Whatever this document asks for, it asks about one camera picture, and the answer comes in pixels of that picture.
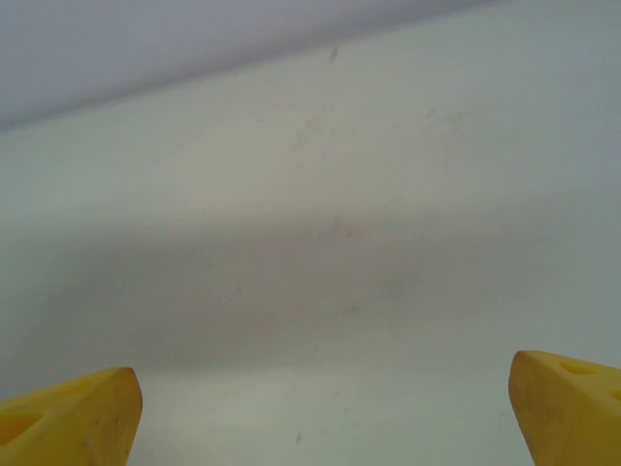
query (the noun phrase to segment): yellow plastic piece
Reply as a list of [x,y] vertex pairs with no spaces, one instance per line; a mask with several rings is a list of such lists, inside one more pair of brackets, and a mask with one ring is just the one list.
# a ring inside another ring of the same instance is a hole
[[115,368],[0,403],[0,466],[124,466],[143,397]]
[[621,465],[621,370],[521,351],[508,388],[537,466]]

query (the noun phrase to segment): yellow object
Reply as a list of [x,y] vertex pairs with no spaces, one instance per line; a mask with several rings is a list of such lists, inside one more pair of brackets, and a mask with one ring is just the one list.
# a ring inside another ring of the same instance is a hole
[[521,351],[509,397],[537,466],[621,465],[621,370]]
[[124,466],[143,398],[115,368],[0,403],[0,466]]

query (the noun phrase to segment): white surface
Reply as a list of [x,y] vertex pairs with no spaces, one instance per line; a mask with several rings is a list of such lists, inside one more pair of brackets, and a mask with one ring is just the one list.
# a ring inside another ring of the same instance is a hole
[[514,352],[621,365],[619,8],[516,1],[3,135],[2,394],[135,366],[132,466],[530,464]]
[[0,128],[489,1],[0,2]]

